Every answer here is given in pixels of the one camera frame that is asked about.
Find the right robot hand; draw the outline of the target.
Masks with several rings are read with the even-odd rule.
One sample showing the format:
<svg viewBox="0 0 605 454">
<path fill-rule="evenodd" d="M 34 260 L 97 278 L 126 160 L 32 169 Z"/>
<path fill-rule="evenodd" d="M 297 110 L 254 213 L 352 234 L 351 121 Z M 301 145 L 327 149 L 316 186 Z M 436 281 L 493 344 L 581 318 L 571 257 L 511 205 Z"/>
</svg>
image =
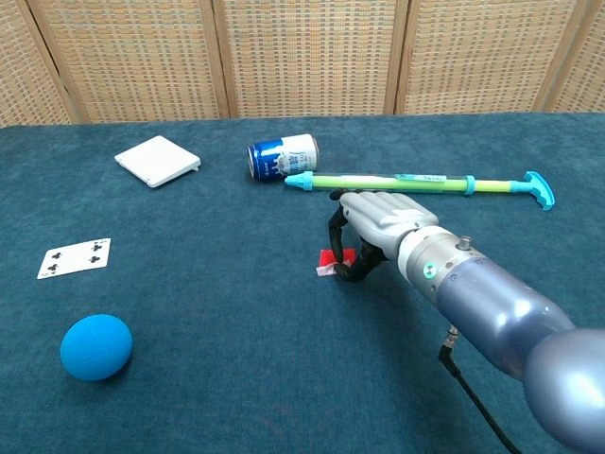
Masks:
<svg viewBox="0 0 605 454">
<path fill-rule="evenodd" d="M 330 199 L 338 209 L 328 222 L 336 275 L 347 282 L 363 280 L 375 267 L 398 258 L 403 239 L 411 232 L 439 224 L 438 217 L 401 193 L 336 189 Z M 353 265 L 344 264 L 342 228 L 351 224 L 362 246 Z"/>
</svg>

